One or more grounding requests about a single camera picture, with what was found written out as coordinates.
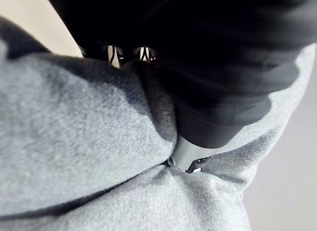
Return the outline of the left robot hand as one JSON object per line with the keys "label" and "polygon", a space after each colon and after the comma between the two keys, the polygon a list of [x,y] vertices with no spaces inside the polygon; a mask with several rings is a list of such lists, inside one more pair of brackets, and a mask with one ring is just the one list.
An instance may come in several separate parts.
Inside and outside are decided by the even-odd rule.
{"label": "left robot hand", "polygon": [[150,63],[176,104],[169,165],[202,169],[294,84],[317,0],[49,0],[86,58]]}

